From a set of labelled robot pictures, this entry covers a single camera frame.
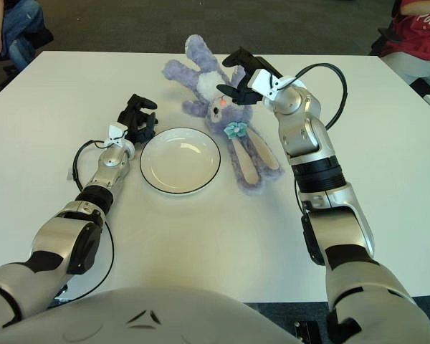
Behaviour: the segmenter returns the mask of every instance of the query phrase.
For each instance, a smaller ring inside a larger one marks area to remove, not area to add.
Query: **purple plush rabbit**
[[[238,184],[248,194],[260,194],[264,182],[278,179],[283,170],[268,145],[249,124],[252,108],[234,104],[216,88],[218,84],[236,87],[245,75],[244,69],[238,67],[229,80],[202,37],[196,34],[186,40],[185,52],[201,70],[197,72],[173,59],[164,67],[164,76],[194,92],[197,100],[185,101],[183,111],[206,118],[212,133],[224,135]]]

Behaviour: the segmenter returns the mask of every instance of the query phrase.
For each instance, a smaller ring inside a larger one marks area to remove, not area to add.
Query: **bunny face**
[[[223,133],[231,122],[248,123],[252,119],[252,107],[239,106],[229,97],[218,97],[207,108],[206,124],[212,133]]]

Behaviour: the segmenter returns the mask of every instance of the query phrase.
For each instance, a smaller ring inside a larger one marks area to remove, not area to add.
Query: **jeans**
[[[430,85],[430,61],[405,52],[393,52],[382,57],[382,60],[408,85],[418,78]]]
[[[35,58],[35,49],[24,34],[33,34],[44,28],[43,11],[35,0],[20,0],[5,11],[1,29],[1,56],[8,56],[21,71]]]

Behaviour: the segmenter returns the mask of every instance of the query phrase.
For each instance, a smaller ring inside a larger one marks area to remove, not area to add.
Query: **person's knee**
[[[24,1],[22,4],[22,11],[29,20],[33,20],[36,16],[42,13],[42,7],[35,0],[21,0]]]
[[[408,74],[411,71],[411,60],[407,54],[394,52],[386,55],[382,60],[399,74]]]

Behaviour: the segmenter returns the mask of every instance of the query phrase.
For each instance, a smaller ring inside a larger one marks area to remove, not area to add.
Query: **gray carpet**
[[[214,53],[239,45],[255,54],[359,54],[390,21],[389,0],[39,0],[55,40],[43,49],[183,52],[188,35]],[[0,63],[0,83],[6,79]],[[416,299],[430,317],[430,297]],[[323,302],[253,304],[293,333],[297,320],[317,320],[326,338]]]
[[[430,296],[415,297],[414,300],[430,318]],[[248,306],[293,335],[295,334],[295,322],[317,321],[322,343],[331,344],[326,329],[326,315],[328,314],[326,302],[249,303]]]

